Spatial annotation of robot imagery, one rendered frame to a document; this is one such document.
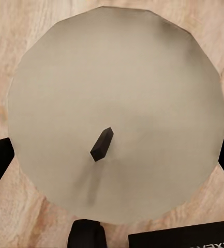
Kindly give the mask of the pillar candle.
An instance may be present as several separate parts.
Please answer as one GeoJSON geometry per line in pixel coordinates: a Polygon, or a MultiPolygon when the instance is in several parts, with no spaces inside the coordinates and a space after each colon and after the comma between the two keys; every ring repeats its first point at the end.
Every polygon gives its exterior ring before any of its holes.
{"type": "Polygon", "coordinates": [[[22,56],[7,126],[22,172],[52,203],[116,225],[157,219],[217,166],[220,74],[189,31],[100,6],[56,22],[22,56]]]}

